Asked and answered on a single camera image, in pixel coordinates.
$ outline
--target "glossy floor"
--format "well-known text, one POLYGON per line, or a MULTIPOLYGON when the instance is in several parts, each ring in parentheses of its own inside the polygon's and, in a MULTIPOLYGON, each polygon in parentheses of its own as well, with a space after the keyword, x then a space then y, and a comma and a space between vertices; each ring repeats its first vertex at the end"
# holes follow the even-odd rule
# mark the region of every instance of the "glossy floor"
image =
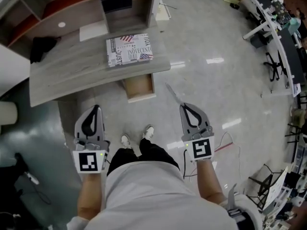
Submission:
MULTIPOLYGON (((83 110, 93 104, 103 109, 110 155, 121 147, 122 133, 130 136, 137 149, 143 129, 152 124, 153 142, 165 148, 183 171, 184 148, 174 145, 183 135, 179 106, 167 90, 167 82, 181 100, 208 115, 216 147, 226 131, 232 135, 235 145, 214 157, 225 192, 234 183, 242 185, 265 162, 273 169, 283 168, 283 136, 292 98, 260 97, 271 86, 268 69, 263 65, 266 49, 255 49, 242 39, 253 25, 223 0, 163 2, 177 8, 169 8, 172 18, 162 33, 167 52, 173 65, 182 63, 185 67, 154 74, 157 97, 152 99, 128 103, 124 89, 115 82, 82 94, 83 110)), ((222 144, 230 141, 225 135, 222 144)), ((188 161, 186 174, 194 168, 188 161)), ((197 191, 196 177, 186 181, 197 191)))

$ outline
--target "wooden desk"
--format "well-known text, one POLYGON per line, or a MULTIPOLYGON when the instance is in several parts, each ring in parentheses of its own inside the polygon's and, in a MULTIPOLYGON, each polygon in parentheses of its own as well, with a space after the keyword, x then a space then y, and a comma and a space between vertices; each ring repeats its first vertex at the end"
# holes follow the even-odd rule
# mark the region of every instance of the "wooden desk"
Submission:
MULTIPOLYGON (((136 81, 126 81, 126 85, 138 85, 152 78, 152 73, 171 68, 154 16, 150 27, 138 30, 120 31, 80 42, 79 31, 62 37, 61 41, 46 54, 39 63, 30 69, 30 103, 36 106, 59 97, 72 94, 94 86, 138 77, 136 81), (153 60, 110 68, 107 62, 106 39, 127 34, 148 33, 153 50, 153 60)), ((139 98, 141 93, 129 95, 139 98)))

